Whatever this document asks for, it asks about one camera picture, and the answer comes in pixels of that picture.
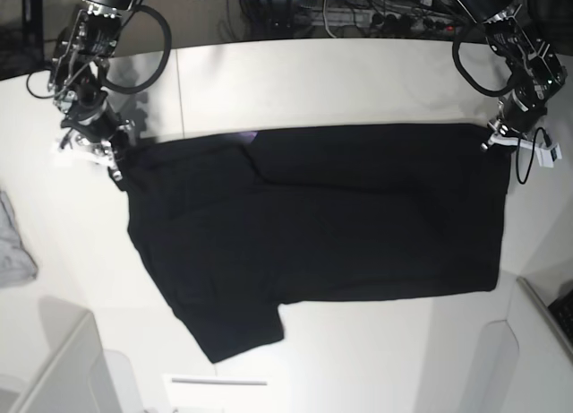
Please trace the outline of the black T-shirt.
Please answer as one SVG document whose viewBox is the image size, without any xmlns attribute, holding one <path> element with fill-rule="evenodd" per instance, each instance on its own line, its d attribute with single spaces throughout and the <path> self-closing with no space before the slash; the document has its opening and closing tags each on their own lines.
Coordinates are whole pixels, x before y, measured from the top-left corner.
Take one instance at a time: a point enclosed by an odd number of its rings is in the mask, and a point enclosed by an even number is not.
<svg viewBox="0 0 573 413">
<path fill-rule="evenodd" d="M 480 126 L 263 130 L 127 150 L 117 187 L 160 294 L 212 363 L 281 341 L 278 309 L 493 290 L 509 151 Z"/>
</svg>

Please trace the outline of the grey cloth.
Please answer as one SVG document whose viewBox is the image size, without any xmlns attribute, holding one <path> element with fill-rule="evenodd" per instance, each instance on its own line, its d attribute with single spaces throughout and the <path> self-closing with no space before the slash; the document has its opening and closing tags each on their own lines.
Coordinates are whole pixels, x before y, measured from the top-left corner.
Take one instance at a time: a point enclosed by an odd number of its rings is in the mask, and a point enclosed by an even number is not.
<svg viewBox="0 0 573 413">
<path fill-rule="evenodd" d="M 1 288 L 11 288 L 35 280 L 38 267 L 24 247 L 17 228 L 13 206 L 1 192 Z"/>
</svg>

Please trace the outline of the black keyboard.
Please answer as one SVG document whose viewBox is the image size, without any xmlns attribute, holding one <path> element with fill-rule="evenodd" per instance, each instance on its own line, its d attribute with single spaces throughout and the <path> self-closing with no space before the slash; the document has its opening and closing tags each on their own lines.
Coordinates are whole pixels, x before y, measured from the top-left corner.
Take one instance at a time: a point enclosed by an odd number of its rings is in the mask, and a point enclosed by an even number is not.
<svg viewBox="0 0 573 413">
<path fill-rule="evenodd" d="M 549 305 L 549 310 L 569 342 L 573 341 L 573 298 L 569 292 Z"/>
</svg>

